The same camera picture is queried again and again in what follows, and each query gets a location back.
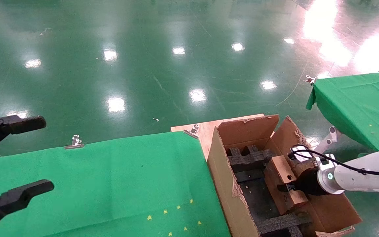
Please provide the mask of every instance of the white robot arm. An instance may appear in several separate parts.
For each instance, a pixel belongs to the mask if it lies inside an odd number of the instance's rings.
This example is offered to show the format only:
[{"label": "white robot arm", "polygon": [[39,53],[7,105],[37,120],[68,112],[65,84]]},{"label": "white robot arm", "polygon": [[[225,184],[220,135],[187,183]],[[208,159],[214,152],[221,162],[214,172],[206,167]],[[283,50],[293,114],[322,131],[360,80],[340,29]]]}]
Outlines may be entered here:
[{"label": "white robot arm", "polygon": [[379,192],[379,152],[345,163],[336,161],[334,156],[307,150],[302,145],[293,147],[291,154],[290,157],[298,162],[310,159],[317,162],[316,168],[305,170],[293,182],[295,189],[312,195],[340,194],[345,190]]}]

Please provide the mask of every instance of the black cable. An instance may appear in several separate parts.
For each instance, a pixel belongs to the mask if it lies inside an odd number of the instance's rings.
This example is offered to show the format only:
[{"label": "black cable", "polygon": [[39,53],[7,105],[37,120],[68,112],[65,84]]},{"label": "black cable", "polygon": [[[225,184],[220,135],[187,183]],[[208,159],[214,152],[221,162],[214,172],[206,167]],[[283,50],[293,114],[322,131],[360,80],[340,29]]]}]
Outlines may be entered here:
[{"label": "black cable", "polygon": [[[306,147],[306,146],[301,145],[301,144],[296,144],[296,145],[293,146],[293,147],[296,147],[296,146]],[[365,170],[364,168],[361,168],[361,169],[359,169],[359,168],[355,168],[355,167],[352,167],[352,166],[350,166],[350,165],[346,165],[346,164],[344,164],[344,163],[342,163],[342,162],[340,162],[340,161],[337,161],[337,160],[335,160],[335,159],[333,159],[333,158],[330,158],[330,157],[328,157],[328,156],[326,156],[326,155],[323,155],[323,154],[321,154],[321,153],[319,153],[319,152],[317,152],[317,151],[313,151],[313,150],[295,150],[295,151],[293,151],[293,150],[292,150],[292,154],[297,154],[297,153],[300,153],[300,152],[308,152],[308,153],[310,153],[310,154],[316,154],[316,155],[319,155],[319,156],[321,156],[322,158],[325,158],[326,160],[330,160],[330,161],[332,161],[332,162],[334,162],[334,163],[336,163],[336,164],[338,164],[338,165],[341,165],[341,166],[343,166],[343,167],[346,167],[346,168],[348,168],[348,169],[350,169],[350,170],[356,171],[356,172],[358,172],[358,173],[360,173],[360,174],[363,174],[363,175],[367,175],[367,174],[379,175],[379,171],[367,171],[367,170]],[[297,155],[298,155],[298,156],[301,156],[301,157],[304,157],[304,158],[311,159],[311,157],[308,157],[308,156],[304,156],[304,155],[301,155],[301,154],[297,154]]]}]

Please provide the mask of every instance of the green floor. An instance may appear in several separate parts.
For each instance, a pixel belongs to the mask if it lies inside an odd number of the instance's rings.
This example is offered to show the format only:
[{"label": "green floor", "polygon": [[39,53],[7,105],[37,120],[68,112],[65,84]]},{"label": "green floor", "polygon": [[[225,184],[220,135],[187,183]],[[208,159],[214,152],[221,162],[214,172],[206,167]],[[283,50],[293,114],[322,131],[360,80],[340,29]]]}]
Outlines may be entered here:
[{"label": "green floor", "polygon": [[[330,124],[305,109],[305,75],[378,70],[379,0],[0,0],[0,116],[48,122],[0,156],[260,113],[290,115],[314,145]],[[347,195],[353,235],[379,236],[379,194]]]}]

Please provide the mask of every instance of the wooden board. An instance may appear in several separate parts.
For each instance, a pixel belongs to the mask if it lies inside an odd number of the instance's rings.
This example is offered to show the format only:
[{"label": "wooden board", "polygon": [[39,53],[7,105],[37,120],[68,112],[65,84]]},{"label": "wooden board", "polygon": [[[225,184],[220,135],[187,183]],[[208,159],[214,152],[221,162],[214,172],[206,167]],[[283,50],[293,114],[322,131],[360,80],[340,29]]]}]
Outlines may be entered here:
[{"label": "wooden board", "polygon": [[[199,136],[198,139],[200,140],[201,148],[203,149],[204,157],[206,158],[206,160],[209,157],[210,146],[212,145],[213,130],[215,129],[215,126],[218,127],[223,122],[242,120],[242,119],[251,119],[251,118],[262,117],[262,116],[264,116],[264,114],[254,114],[254,115],[248,115],[248,116],[237,117],[237,118],[210,121],[210,122],[205,122],[205,123],[194,123],[200,126],[200,128],[198,129],[197,135]],[[185,129],[188,131],[191,131],[191,129],[194,127],[194,124],[171,127],[170,131],[177,132],[177,131],[184,131]]]}]

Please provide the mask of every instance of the green cloth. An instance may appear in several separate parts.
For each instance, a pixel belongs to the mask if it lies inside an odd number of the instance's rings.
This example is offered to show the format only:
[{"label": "green cloth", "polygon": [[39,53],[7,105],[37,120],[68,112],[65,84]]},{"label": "green cloth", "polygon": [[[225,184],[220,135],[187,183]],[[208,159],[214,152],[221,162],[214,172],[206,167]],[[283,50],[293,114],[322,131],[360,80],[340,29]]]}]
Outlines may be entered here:
[{"label": "green cloth", "polygon": [[0,194],[41,179],[55,189],[2,219],[0,237],[230,236],[200,143],[183,132],[0,157]]},{"label": "green cloth", "polygon": [[379,150],[379,73],[319,79],[307,109],[314,103],[342,133]]}]

